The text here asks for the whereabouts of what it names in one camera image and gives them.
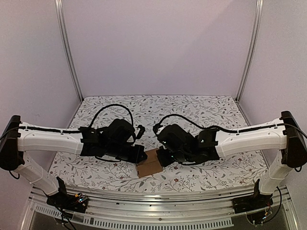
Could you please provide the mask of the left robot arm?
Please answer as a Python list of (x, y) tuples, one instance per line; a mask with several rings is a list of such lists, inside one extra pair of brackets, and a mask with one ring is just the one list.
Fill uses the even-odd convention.
[(65, 183), (44, 170), (27, 152), (66, 152), (100, 160), (107, 155), (116, 161), (139, 163), (147, 159), (147, 154), (144, 146), (135, 144), (145, 128), (139, 125), (138, 130), (136, 133), (133, 125), (124, 119), (115, 119), (101, 128), (57, 129), (33, 126), (14, 115), (0, 137), (0, 167), (20, 174), (52, 196), (61, 208), (67, 208), (71, 197), (66, 194)]

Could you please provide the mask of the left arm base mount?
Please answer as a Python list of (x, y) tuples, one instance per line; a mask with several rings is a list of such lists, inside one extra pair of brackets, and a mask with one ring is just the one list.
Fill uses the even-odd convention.
[(70, 210), (79, 213), (85, 213), (87, 210), (89, 197), (82, 193), (70, 195), (67, 193), (65, 183), (59, 177), (56, 177), (59, 188), (54, 195), (47, 195), (47, 204), (59, 209)]

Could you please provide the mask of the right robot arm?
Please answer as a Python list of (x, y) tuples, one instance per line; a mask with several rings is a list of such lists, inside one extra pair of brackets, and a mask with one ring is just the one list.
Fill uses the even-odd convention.
[(243, 129), (220, 126), (200, 129), (193, 136), (177, 124), (154, 125), (153, 132), (161, 143), (157, 151), (160, 164), (166, 167), (177, 162), (192, 166), (237, 153), (279, 150), (268, 172), (254, 185), (254, 194), (248, 199), (252, 209), (263, 205), (292, 169), (301, 168), (307, 162), (307, 136), (289, 111), (282, 111), (279, 118), (270, 122)]

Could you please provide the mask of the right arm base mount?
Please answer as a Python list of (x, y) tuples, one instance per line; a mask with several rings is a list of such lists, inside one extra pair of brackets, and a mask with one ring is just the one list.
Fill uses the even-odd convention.
[(272, 205), (272, 194), (262, 195), (259, 190), (260, 179), (254, 185), (253, 194), (232, 199), (232, 207), (236, 214), (249, 212)]

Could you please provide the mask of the brown cardboard box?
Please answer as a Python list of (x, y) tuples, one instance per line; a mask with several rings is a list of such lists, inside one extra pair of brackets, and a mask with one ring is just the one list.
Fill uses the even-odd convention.
[(157, 157), (158, 149), (151, 149), (146, 151), (147, 159), (136, 164), (136, 171), (139, 178), (151, 176), (156, 173), (161, 173), (163, 167)]

